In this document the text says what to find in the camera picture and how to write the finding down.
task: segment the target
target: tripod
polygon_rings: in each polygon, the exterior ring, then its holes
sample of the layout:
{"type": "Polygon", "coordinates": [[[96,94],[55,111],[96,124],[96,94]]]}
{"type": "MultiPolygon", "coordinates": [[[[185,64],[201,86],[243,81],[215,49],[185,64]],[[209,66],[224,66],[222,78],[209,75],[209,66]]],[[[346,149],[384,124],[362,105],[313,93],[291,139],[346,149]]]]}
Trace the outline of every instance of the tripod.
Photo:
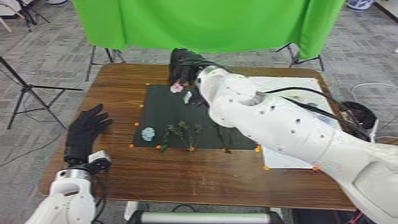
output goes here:
{"type": "Polygon", "coordinates": [[[314,58],[311,58],[311,59],[300,61],[300,59],[298,59],[298,53],[297,53],[297,55],[293,55],[293,50],[291,50],[289,45],[291,45],[291,43],[288,43],[288,44],[277,49],[277,51],[275,51],[275,52],[281,52],[282,49],[288,48],[288,51],[289,51],[289,58],[291,58],[289,68],[293,67],[293,65],[298,65],[298,64],[305,63],[307,61],[318,60],[318,61],[320,61],[320,69],[321,69],[321,71],[325,71],[325,65],[323,65],[323,60],[321,60],[320,55],[318,55],[314,58]]]}
{"type": "MultiPolygon", "coordinates": [[[[112,50],[114,56],[110,54],[110,49],[108,48],[105,48],[105,52],[106,52],[106,55],[108,55],[108,62],[110,63],[115,63],[115,56],[121,59],[121,63],[126,63],[124,58],[121,56],[121,51],[119,50],[112,50]]],[[[87,70],[87,75],[85,75],[85,82],[89,82],[89,80],[90,80],[90,69],[92,69],[92,65],[101,65],[101,64],[98,64],[94,62],[94,56],[96,56],[96,46],[92,46],[92,51],[90,51],[90,62],[89,62],[89,70],[87,70]]]]}
{"type": "Polygon", "coordinates": [[[18,4],[19,4],[19,7],[21,7],[21,14],[23,14],[23,17],[25,17],[25,21],[26,21],[26,27],[28,27],[28,32],[32,32],[32,29],[30,29],[30,24],[35,26],[37,25],[37,21],[34,19],[34,16],[28,12],[28,10],[34,12],[35,16],[42,18],[42,20],[50,23],[46,17],[39,14],[39,12],[34,10],[34,8],[30,7],[30,5],[23,2],[23,0],[16,0],[18,1],[18,4]]]}
{"type": "Polygon", "coordinates": [[[9,63],[7,63],[7,61],[3,60],[3,57],[0,57],[0,63],[2,63],[2,65],[3,65],[3,67],[7,68],[7,70],[9,70],[9,72],[10,72],[12,76],[14,76],[14,78],[16,78],[16,80],[18,80],[18,84],[19,84],[19,86],[21,86],[21,93],[19,93],[19,98],[18,98],[18,102],[16,102],[16,108],[14,108],[14,112],[12,112],[12,116],[10,116],[10,120],[9,120],[9,126],[7,126],[7,129],[10,129],[10,127],[12,127],[12,123],[14,123],[14,119],[16,119],[16,115],[18,115],[18,114],[21,114],[21,113],[28,113],[28,112],[32,112],[32,111],[41,111],[41,110],[46,110],[46,111],[48,111],[48,113],[50,113],[51,116],[53,116],[55,121],[58,122],[62,128],[66,129],[66,126],[64,126],[64,124],[62,124],[62,122],[60,122],[60,120],[58,120],[58,118],[57,118],[57,115],[53,114],[53,111],[51,111],[50,107],[51,107],[51,105],[53,105],[53,103],[55,103],[55,101],[57,101],[57,99],[58,99],[62,93],[66,92],[66,90],[71,90],[71,91],[83,91],[83,90],[82,90],[82,89],[74,89],[74,88],[64,88],[64,87],[51,87],[51,86],[35,86],[35,85],[30,85],[30,84],[25,82],[25,80],[21,79],[21,76],[18,75],[18,73],[16,73],[16,71],[14,71],[14,69],[12,69],[10,65],[9,65],[9,63]],[[44,101],[42,101],[42,99],[41,99],[37,93],[34,92],[34,88],[37,88],[37,89],[57,89],[57,90],[60,90],[57,96],[55,96],[55,98],[51,99],[51,101],[50,101],[48,104],[44,103],[44,101]],[[19,111],[19,106],[21,106],[23,96],[25,96],[26,93],[32,95],[32,97],[34,97],[34,99],[37,100],[37,102],[39,102],[39,104],[41,104],[42,107],[41,107],[41,108],[35,108],[35,109],[30,109],[30,110],[23,110],[23,111],[19,111]]]}

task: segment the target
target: gray carpet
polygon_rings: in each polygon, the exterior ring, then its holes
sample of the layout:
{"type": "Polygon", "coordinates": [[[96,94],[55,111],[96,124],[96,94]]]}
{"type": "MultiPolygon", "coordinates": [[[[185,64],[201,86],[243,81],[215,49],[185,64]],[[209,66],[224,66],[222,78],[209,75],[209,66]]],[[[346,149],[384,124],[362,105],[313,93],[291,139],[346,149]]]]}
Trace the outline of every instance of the gray carpet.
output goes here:
{"type": "MultiPolygon", "coordinates": [[[[90,82],[83,82],[90,46],[85,41],[78,17],[71,4],[48,6],[42,1],[34,8],[50,19],[46,24],[34,27],[34,32],[26,32],[21,19],[7,20],[14,33],[9,34],[0,26],[0,54],[3,55],[23,78],[41,85],[80,87],[89,89],[90,82]]],[[[339,100],[352,100],[350,88],[364,82],[384,82],[398,85],[398,54],[392,53],[398,47],[398,27],[382,12],[371,8],[357,13],[343,9],[336,27],[323,49],[323,60],[327,72],[323,78],[332,90],[332,95],[339,100]]],[[[275,49],[231,53],[225,55],[206,55],[220,64],[227,66],[270,66],[286,67],[289,62],[288,52],[275,53],[275,49]]],[[[130,47],[122,51],[128,63],[169,63],[167,50],[142,49],[130,47]]],[[[96,62],[106,63],[103,51],[98,51],[96,62]]],[[[298,67],[318,69],[318,62],[305,63],[298,67]]],[[[90,72],[94,79],[99,66],[90,72]]],[[[46,112],[28,115],[44,122],[37,122],[25,115],[19,115],[10,130],[5,129],[16,97],[19,93],[18,85],[0,74],[0,163],[5,162],[30,149],[39,148],[62,134],[58,124],[53,123],[46,112]]],[[[39,91],[41,96],[50,100],[55,92],[39,91]]],[[[67,124],[85,96],[85,92],[67,92],[57,104],[53,112],[67,124]]],[[[385,86],[366,86],[357,89],[360,102],[375,110],[382,126],[398,114],[394,88],[385,86]]],[[[34,108],[35,103],[26,100],[25,107],[34,108]]],[[[382,128],[378,135],[398,135],[396,121],[382,128]]],[[[21,223],[30,215],[32,208],[39,200],[37,182],[42,169],[55,152],[58,141],[19,158],[7,166],[0,167],[0,223],[21,223]]],[[[158,207],[163,210],[172,205],[151,204],[151,210],[158,207]]],[[[122,223],[124,202],[110,202],[103,221],[105,223],[122,223]]],[[[261,212],[261,208],[213,207],[204,206],[206,211],[261,212]]]]}

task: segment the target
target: black mat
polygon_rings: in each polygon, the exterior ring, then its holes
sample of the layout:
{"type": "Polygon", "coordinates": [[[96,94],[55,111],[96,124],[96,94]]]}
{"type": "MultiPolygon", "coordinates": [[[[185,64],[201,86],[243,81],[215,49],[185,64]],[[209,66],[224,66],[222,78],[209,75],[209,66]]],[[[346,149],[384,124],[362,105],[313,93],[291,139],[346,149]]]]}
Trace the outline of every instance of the black mat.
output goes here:
{"type": "MultiPolygon", "coordinates": [[[[249,149],[256,148],[256,143],[241,135],[238,129],[224,128],[213,122],[208,116],[208,107],[201,105],[185,105],[181,93],[170,93],[170,87],[165,85],[151,85],[145,91],[145,102],[140,114],[140,125],[133,136],[133,145],[137,147],[154,147],[161,144],[163,133],[167,125],[177,125],[185,121],[192,127],[192,142],[197,143],[195,147],[204,149],[249,149]],[[199,135],[193,134],[193,126],[201,126],[199,135]],[[145,142],[140,136],[145,127],[154,129],[154,138],[145,142]]],[[[169,137],[169,148],[185,148],[181,139],[174,134],[169,137]]]]}

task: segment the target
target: paper sheet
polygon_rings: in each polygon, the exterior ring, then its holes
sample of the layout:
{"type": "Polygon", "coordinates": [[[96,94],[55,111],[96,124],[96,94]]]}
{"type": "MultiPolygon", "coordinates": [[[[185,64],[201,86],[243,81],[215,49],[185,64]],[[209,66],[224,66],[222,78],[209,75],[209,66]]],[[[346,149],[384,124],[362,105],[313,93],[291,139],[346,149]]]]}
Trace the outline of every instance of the paper sheet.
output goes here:
{"type": "MultiPolygon", "coordinates": [[[[289,77],[250,77],[252,82],[257,86],[257,91],[265,92],[273,89],[281,89],[286,87],[305,87],[321,91],[320,83],[314,78],[289,78],[289,77]]],[[[279,96],[284,96],[297,100],[300,103],[313,104],[321,110],[332,113],[332,108],[329,106],[329,102],[323,96],[318,94],[302,91],[302,90],[289,90],[279,93],[273,93],[279,96]]],[[[334,119],[327,118],[325,116],[318,115],[320,119],[336,127],[339,128],[339,123],[334,119]]],[[[282,155],[281,153],[273,152],[263,146],[263,159],[265,165],[270,168],[300,168],[311,169],[313,166],[297,158],[282,155]]]]}

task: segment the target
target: green screen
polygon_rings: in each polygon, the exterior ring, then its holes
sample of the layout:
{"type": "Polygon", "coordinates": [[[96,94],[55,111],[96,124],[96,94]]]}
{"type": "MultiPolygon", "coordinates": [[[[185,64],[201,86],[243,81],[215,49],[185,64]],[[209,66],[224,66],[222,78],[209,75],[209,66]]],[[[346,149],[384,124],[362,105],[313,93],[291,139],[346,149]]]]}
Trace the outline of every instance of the green screen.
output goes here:
{"type": "Polygon", "coordinates": [[[300,47],[314,58],[343,0],[73,0],[89,43],[225,53],[300,47]]]}

